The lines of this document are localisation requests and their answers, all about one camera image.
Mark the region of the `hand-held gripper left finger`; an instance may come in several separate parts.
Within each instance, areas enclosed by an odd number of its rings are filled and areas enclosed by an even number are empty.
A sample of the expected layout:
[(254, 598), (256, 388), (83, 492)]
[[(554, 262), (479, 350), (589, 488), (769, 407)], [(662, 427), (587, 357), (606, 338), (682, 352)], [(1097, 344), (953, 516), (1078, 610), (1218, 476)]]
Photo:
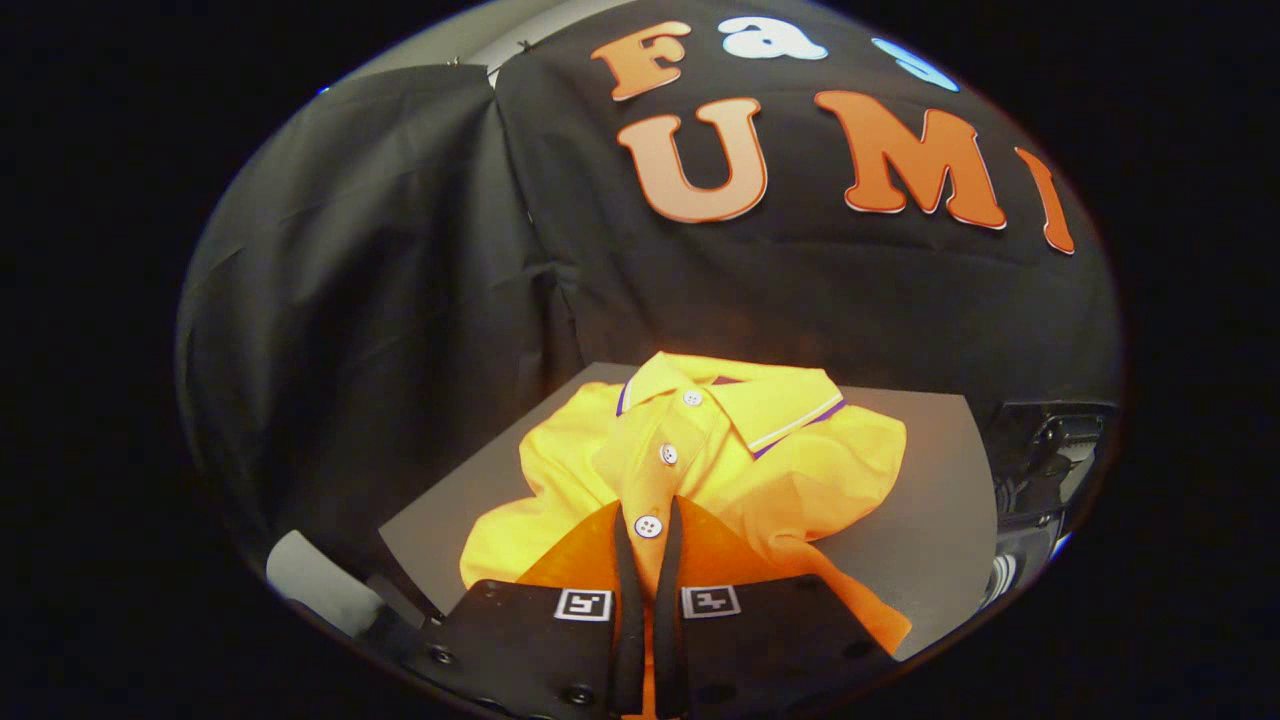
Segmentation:
[(439, 623), (402, 635), (408, 673), (503, 719), (643, 711), (645, 611), (613, 502), (536, 562), (530, 582), (484, 579)]

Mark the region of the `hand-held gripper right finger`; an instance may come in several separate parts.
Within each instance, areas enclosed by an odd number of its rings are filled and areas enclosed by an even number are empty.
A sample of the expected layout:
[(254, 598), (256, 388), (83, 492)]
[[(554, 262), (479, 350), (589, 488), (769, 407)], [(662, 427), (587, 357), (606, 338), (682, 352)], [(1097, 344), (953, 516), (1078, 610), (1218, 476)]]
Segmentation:
[(822, 577), (772, 568), (677, 497), (655, 591), (660, 719), (809, 719), (884, 682), (897, 660)]

